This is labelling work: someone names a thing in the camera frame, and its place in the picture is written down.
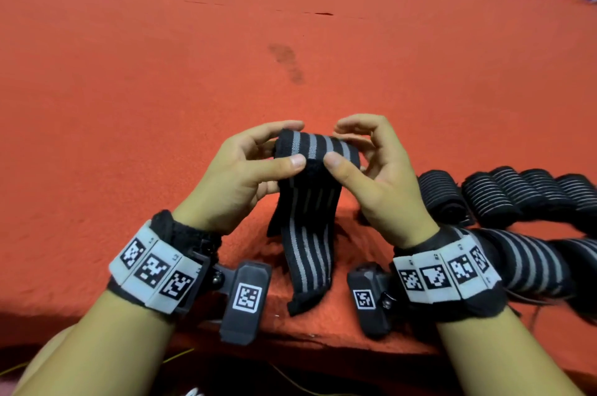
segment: screw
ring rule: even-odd
[[[223,280],[222,273],[221,273],[221,272],[219,272],[219,271],[216,271],[216,272],[214,273],[214,277],[213,277],[213,279],[211,280],[211,283],[212,283],[214,286],[220,286],[220,284],[222,284],[222,280]]]

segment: right hand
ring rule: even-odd
[[[356,147],[369,166],[361,171],[336,152],[328,152],[324,164],[355,196],[371,226],[388,243],[406,249],[437,233],[439,227],[425,209],[408,154],[385,117],[354,114],[339,120],[334,131],[334,136]]]

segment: forearm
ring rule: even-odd
[[[509,308],[437,329],[468,396],[582,395]]]
[[[149,392],[174,324],[104,292],[15,396],[141,396]]]

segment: left hand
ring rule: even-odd
[[[202,231],[230,234],[257,202],[279,191],[278,181],[303,170],[301,154],[269,159],[282,129],[300,131],[301,120],[259,125],[228,138],[193,192],[172,212],[176,221]]]

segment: black and white square marker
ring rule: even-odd
[[[232,309],[245,311],[248,313],[257,312],[259,300],[261,299],[262,288],[253,286],[252,284],[240,283],[236,289],[234,303]]]
[[[174,300],[180,300],[194,280],[194,278],[185,275],[183,272],[175,271],[166,282],[166,285],[160,290],[160,294]]]
[[[473,256],[474,261],[477,263],[477,267],[479,267],[479,270],[485,273],[486,270],[489,268],[489,264],[487,263],[487,259],[485,258],[485,255],[480,250],[480,248],[477,245],[475,245],[470,250],[470,254],[471,256]]]
[[[145,261],[139,265],[137,271],[133,273],[133,275],[148,286],[154,288],[169,270],[170,265],[166,264],[153,253],[149,253],[145,258]]]
[[[132,269],[146,249],[145,245],[135,237],[128,247],[120,254],[120,260],[126,265],[127,269]]]
[[[370,289],[355,289],[352,291],[357,309],[375,309],[373,293]]]
[[[446,275],[444,271],[444,266],[442,265],[422,267],[419,270],[423,274],[427,289],[443,289],[452,286],[448,275]]]
[[[448,261],[448,265],[452,269],[452,274],[458,284],[464,284],[478,276],[466,254]]]
[[[398,271],[404,286],[408,291],[425,291],[423,287],[423,283],[419,276],[417,275],[417,271],[415,270],[400,270]]]

